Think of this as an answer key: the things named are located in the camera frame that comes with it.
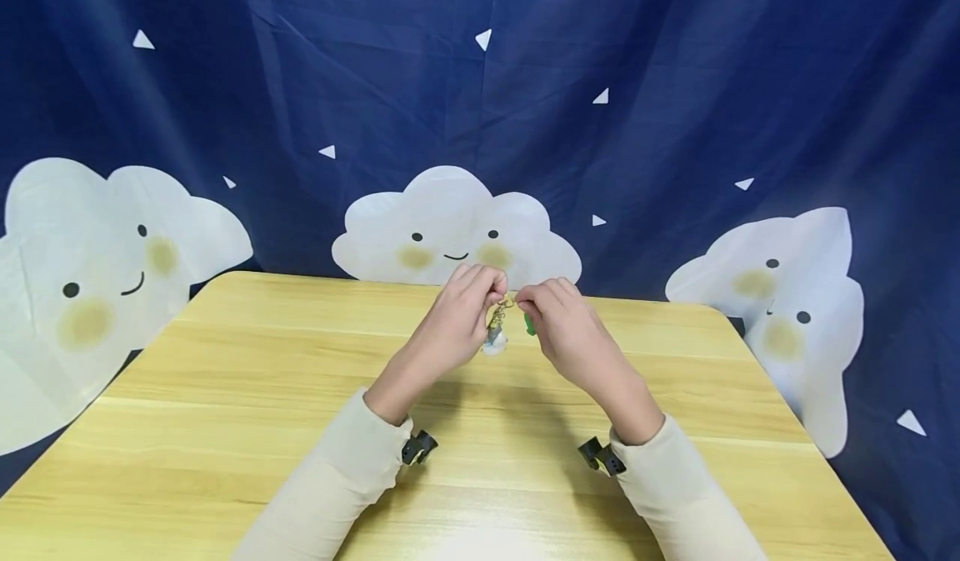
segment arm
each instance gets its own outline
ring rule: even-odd
[[[410,409],[486,338],[487,310],[507,292],[504,272],[461,265],[370,390],[340,411],[234,551],[233,561],[329,561],[353,522],[396,485]]]
[[[617,384],[595,398],[611,419],[613,452],[627,466],[617,476],[620,487],[666,561],[766,559],[693,442],[663,415],[633,367],[621,371]]]
[[[565,278],[517,294],[546,358],[610,418],[618,475],[667,561],[766,559],[739,512],[673,418],[663,414],[580,292]]]
[[[413,422],[392,426],[349,399],[254,522],[234,561],[328,561],[368,505],[396,485]]]

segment hand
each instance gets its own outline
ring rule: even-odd
[[[507,274],[488,265],[461,263],[404,346],[437,377],[465,365],[487,338],[487,311],[507,294]]]
[[[603,378],[630,367],[603,322],[567,278],[548,279],[517,292],[541,350],[561,376],[593,396]]]
[[[410,339],[367,391],[367,407],[399,426],[426,389],[478,352],[487,337],[487,311],[506,294],[504,271],[486,265],[458,266]]]
[[[567,278],[548,279],[517,292],[541,350],[561,376],[593,397],[627,445],[649,442],[663,427],[663,411],[643,377],[580,290]]]

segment beige sleeve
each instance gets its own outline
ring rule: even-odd
[[[672,417],[643,446],[625,445],[613,430],[610,439],[627,466],[617,477],[620,486],[650,525],[666,561],[767,558]]]
[[[399,428],[367,408],[362,389],[257,517],[233,561],[329,561],[368,505],[397,484],[400,451],[413,422]]]

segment person's left hand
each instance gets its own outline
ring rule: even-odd
[[[466,364],[487,338],[487,311],[506,295],[503,270],[461,263],[402,352],[433,365],[437,377]]]
[[[473,358],[487,338],[487,311],[507,295],[507,274],[461,264],[410,340],[364,395],[367,407],[399,426],[419,395]]]

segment wooden table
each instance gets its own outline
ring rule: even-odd
[[[377,377],[436,288],[215,279],[0,499],[0,557],[226,559],[323,427]],[[890,559],[730,323],[596,299],[770,559]],[[507,315],[414,412],[441,446],[368,510],[343,560],[659,559],[617,484],[576,447],[608,422]]]

